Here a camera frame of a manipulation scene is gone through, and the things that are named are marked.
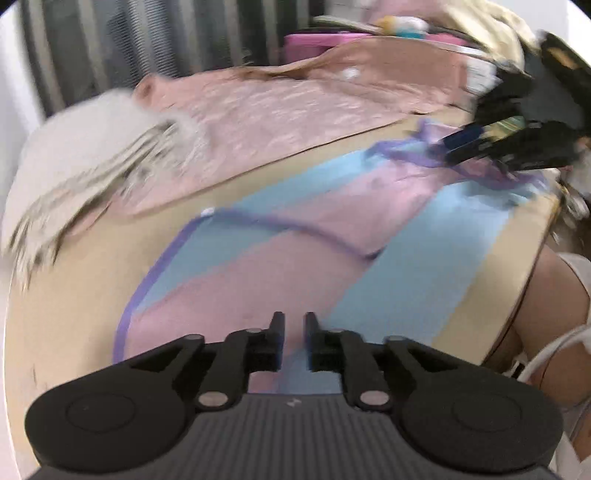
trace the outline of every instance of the pink box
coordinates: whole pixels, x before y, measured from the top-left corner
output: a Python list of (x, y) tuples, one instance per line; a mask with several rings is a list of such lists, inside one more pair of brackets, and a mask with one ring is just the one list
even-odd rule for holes
[(371, 37), (369, 33), (292, 33), (285, 36), (283, 59), (285, 63), (317, 57), (326, 50), (358, 38)]

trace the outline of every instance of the striped curtain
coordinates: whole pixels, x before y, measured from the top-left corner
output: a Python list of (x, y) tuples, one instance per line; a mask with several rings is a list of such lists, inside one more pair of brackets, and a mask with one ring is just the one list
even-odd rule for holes
[(319, 0), (22, 0), (47, 115), (147, 73), (169, 77), (281, 61), (283, 37)]

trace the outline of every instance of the pink fabric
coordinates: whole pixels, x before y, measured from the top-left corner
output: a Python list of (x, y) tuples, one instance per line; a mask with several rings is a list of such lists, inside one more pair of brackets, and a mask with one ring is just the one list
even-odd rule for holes
[[(447, 168), (393, 161), (279, 213), (305, 219), (369, 253), (383, 248), (439, 188), (458, 178)], [(302, 345), (305, 312), (328, 314), (368, 266), (326, 241), (293, 232), (279, 234), (134, 315), (125, 356), (189, 333), (201, 333), (208, 342), (222, 341), (235, 330), (266, 327), (276, 310), (286, 315), (284, 353), (289, 355)], [(257, 378), (251, 388), (268, 389), (269, 377)]]
[(243, 67), (178, 80), (148, 76), (135, 98), (189, 112), (207, 132), (208, 162), (189, 162), (113, 199), (133, 215), (338, 138), (429, 113), (461, 98), (462, 56), (424, 42), (372, 37), (281, 67)]
[(395, 17), (419, 17), (434, 20), (441, 17), (441, 3), (446, 0), (375, 0), (364, 21), (375, 23), (386, 15)]
[(429, 34), (429, 35), (425, 36), (425, 40), (436, 41), (439, 43), (447, 43), (448, 45), (458, 45), (460, 47), (468, 45), (468, 42), (466, 40), (463, 40), (462, 38), (458, 38), (458, 37), (451, 35), (449, 33)]

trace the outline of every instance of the light blue fabric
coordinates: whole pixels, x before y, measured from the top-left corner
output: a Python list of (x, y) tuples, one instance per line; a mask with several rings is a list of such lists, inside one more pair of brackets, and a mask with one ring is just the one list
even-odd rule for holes
[[(266, 187), (232, 206), (251, 213), (269, 213), (337, 189), (386, 161), (378, 156), (365, 158), (365, 150), (351, 152)], [(203, 222), (150, 288), (137, 311), (149, 308), (185, 281), (234, 260), (251, 246), (269, 240), (275, 234), (265, 228), (232, 226), (214, 219)]]
[[(373, 343), (402, 335), (431, 344), (465, 295), (516, 200), (524, 199), (472, 181), (443, 187), (391, 239), (329, 317), (320, 319), (322, 328), (354, 330)], [(336, 374), (307, 371), (303, 351), (284, 358), (281, 393), (339, 391)]]

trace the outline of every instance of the beige table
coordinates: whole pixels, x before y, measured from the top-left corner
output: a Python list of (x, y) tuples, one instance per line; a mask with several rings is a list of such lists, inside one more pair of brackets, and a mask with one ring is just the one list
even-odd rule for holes
[[(467, 114), (432, 115), (462, 125)], [(294, 155), (227, 181), (159, 212), (133, 220), (105, 216), (65, 245), (55, 266), (36, 274), (25, 293), (10, 296), (5, 386), (21, 474), (35, 468), (23, 422), (45, 390), (109, 365), (115, 328), (125, 305), (177, 232), (206, 207), (228, 205), (263, 186), (378, 140), (402, 138), (417, 117)], [(502, 231), (466, 297), (433, 346), (480, 363), (504, 331), (531, 272), (557, 199), (519, 207)]]

